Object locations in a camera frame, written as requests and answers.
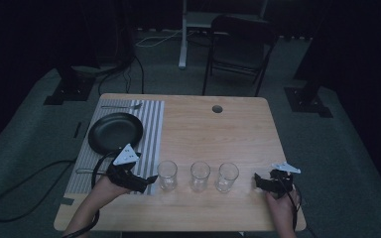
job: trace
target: chair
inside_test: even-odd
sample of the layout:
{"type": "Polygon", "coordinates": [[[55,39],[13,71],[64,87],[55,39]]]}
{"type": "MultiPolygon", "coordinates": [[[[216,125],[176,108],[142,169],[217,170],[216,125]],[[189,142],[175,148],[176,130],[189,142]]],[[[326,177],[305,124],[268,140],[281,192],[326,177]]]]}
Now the chair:
{"type": "Polygon", "coordinates": [[[205,95],[208,72],[222,69],[255,75],[258,96],[268,61],[278,36],[271,24],[262,20],[219,15],[211,23],[210,46],[205,69],[202,95],[205,95]]]}

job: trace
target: gray carpet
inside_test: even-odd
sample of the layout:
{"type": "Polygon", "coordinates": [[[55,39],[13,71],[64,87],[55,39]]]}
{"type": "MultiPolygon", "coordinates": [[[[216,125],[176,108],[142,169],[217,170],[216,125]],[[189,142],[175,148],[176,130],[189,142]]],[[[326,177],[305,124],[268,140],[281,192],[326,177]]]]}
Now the gray carpet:
{"type": "MultiPolygon", "coordinates": [[[[171,33],[140,33],[139,38],[171,33]]],[[[178,69],[180,41],[136,49],[145,70],[145,93],[199,95],[207,55],[205,38],[190,36],[188,66],[178,69]]],[[[284,87],[302,87],[293,76],[309,42],[280,40],[272,54],[260,96],[270,104],[284,152],[290,164],[302,169],[295,183],[303,193],[306,220],[317,237],[381,237],[381,178],[360,138],[341,108],[337,96],[322,88],[319,97],[333,118],[314,113],[294,113],[284,87]]],[[[141,92],[141,69],[134,62],[128,73],[105,80],[101,92],[141,92]]],[[[43,105],[59,83],[52,70],[41,78],[0,135],[0,193],[26,176],[59,160],[78,154],[86,126],[98,100],[99,77],[87,101],[66,101],[60,106],[43,105]],[[81,127],[77,135],[78,123],[81,127]]],[[[229,72],[214,72],[207,95],[252,96],[251,78],[229,72]]],[[[39,173],[0,203],[0,217],[22,215],[39,201],[64,165],[39,173]]],[[[53,223],[71,168],[43,203],[26,217],[0,222],[0,237],[59,237],[53,223]]],[[[92,232],[92,237],[119,237],[117,232],[92,232]]],[[[235,237],[238,233],[186,234],[187,237],[235,237]]],[[[277,237],[275,232],[246,232],[248,237],[277,237]]],[[[166,233],[124,233],[124,237],[176,237],[166,233]]],[[[308,230],[298,237],[313,237],[308,230]]]]}

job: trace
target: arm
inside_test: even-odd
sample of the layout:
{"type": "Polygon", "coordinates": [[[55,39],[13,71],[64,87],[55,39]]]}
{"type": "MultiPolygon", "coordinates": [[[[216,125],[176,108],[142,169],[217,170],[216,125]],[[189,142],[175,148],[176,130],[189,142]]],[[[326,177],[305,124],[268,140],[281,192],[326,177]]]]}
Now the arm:
{"type": "MultiPolygon", "coordinates": [[[[296,204],[299,203],[299,197],[294,189],[290,192],[290,196],[296,204]]],[[[284,195],[279,199],[275,199],[270,192],[266,192],[265,198],[280,237],[296,238],[296,233],[293,230],[293,204],[289,197],[284,195]]]]}
{"type": "MultiPolygon", "coordinates": [[[[95,212],[114,200],[114,198],[129,192],[130,190],[113,184],[108,177],[101,177],[92,189],[91,193],[85,198],[63,235],[68,235],[89,225],[95,212]]],[[[79,236],[88,237],[88,232],[79,236]]]]}

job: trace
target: frying pan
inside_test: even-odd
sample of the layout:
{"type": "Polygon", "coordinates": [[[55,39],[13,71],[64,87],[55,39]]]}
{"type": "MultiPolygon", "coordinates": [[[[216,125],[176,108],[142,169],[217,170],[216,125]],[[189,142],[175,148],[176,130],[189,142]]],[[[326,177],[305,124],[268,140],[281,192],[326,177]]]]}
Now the frying pan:
{"type": "Polygon", "coordinates": [[[117,112],[96,121],[88,133],[88,144],[93,151],[107,155],[127,144],[135,147],[141,140],[144,127],[129,113],[117,112]]]}

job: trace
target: person's right hand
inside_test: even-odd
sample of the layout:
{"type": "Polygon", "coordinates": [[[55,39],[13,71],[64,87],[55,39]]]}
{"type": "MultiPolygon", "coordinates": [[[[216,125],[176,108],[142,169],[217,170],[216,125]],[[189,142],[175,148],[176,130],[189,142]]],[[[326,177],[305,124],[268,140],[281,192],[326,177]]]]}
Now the person's right hand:
{"type": "MultiPolygon", "coordinates": [[[[290,192],[290,196],[296,205],[299,204],[299,196],[295,189],[290,192]]],[[[285,194],[279,199],[266,191],[265,198],[274,221],[275,228],[281,238],[294,238],[296,233],[293,230],[293,211],[294,206],[289,197],[285,194]]]]}

